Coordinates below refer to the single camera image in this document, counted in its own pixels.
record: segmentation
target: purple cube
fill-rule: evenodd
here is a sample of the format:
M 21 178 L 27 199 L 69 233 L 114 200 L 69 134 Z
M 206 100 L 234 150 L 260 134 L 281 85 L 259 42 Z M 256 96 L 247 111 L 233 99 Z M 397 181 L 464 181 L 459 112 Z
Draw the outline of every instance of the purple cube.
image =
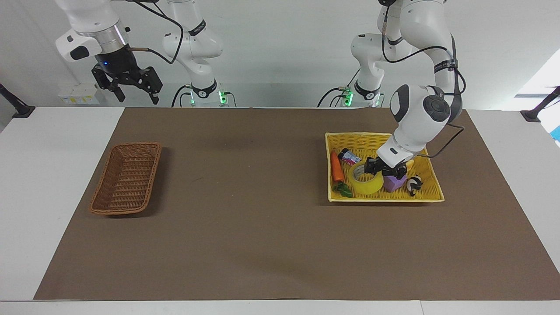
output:
M 398 180 L 394 176 L 383 176 L 383 187 L 388 192 L 394 192 L 400 187 L 402 187 L 407 182 L 407 176 L 405 175 L 401 180 Z

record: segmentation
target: yellow tape roll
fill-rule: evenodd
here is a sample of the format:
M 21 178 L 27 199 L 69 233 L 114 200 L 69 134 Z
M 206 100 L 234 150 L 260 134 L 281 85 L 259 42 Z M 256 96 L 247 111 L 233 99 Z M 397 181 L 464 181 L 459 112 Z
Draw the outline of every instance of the yellow tape roll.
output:
M 383 175 L 381 172 L 378 172 L 373 179 L 366 182 L 360 181 L 358 178 L 366 173 L 365 165 L 366 162 L 363 161 L 354 164 L 350 169 L 350 185 L 352 185 L 354 191 L 359 194 L 374 194 L 383 187 Z

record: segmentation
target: orange carrot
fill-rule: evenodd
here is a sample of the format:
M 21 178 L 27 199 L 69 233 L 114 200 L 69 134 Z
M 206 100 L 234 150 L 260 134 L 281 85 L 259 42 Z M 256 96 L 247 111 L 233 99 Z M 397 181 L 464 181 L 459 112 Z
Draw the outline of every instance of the orange carrot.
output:
M 344 172 L 342 171 L 340 160 L 338 160 L 338 154 L 335 151 L 330 153 L 330 168 L 333 175 L 333 181 L 344 182 Z

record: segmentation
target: toy panda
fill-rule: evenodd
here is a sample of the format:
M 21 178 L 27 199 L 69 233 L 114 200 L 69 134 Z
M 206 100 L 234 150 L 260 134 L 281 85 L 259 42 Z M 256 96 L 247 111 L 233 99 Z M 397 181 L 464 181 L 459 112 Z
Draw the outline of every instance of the toy panda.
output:
M 416 196 L 416 191 L 419 191 L 420 188 L 422 188 L 422 185 L 424 185 L 424 183 L 422 183 L 422 179 L 420 176 L 416 175 L 407 181 L 407 190 L 410 195 L 414 197 Z

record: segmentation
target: yellow basket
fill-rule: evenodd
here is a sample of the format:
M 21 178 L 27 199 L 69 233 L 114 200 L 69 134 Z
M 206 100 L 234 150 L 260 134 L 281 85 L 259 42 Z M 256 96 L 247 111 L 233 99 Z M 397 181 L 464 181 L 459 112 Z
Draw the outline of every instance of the yellow basket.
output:
M 406 187 L 403 186 L 396 191 L 390 193 L 384 188 L 379 190 L 374 194 L 358 194 L 354 191 L 354 188 L 350 185 L 349 176 L 350 175 L 350 165 L 341 162 L 342 169 L 344 171 L 344 182 L 350 186 L 353 198 L 347 198 L 340 195 L 339 192 L 333 191 L 333 180 L 331 176 L 330 168 L 330 153 L 335 151 L 339 154 L 344 148 L 350 149 L 354 154 L 359 156 L 362 160 L 367 158 L 376 158 L 376 151 L 382 146 L 391 135 L 388 133 L 371 133 L 371 132 L 360 132 L 360 133 L 327 133 L 325 134 L 326 141 L 326 156 L 327 156 L 327 166 L 328 166 L 328 183 L 329 183 L 329 201 L 332 202 L 442 202 L 444 201 L 444 193 L 441 191 L 440 183 L 437 181 L 436 174 L 433 171 L 432 163 L 430 159 L 425 157 L 417 156 L 414 158 L 414 165 L 408 170 L 407 176 L 410 178 L 412 176 L 420 176 L 424 185 L 422 189 L 416 193 L 416 196 L 412 197 L 407 191 Z M 373 175 L 363 175 L 369 178 L 373 178 Z

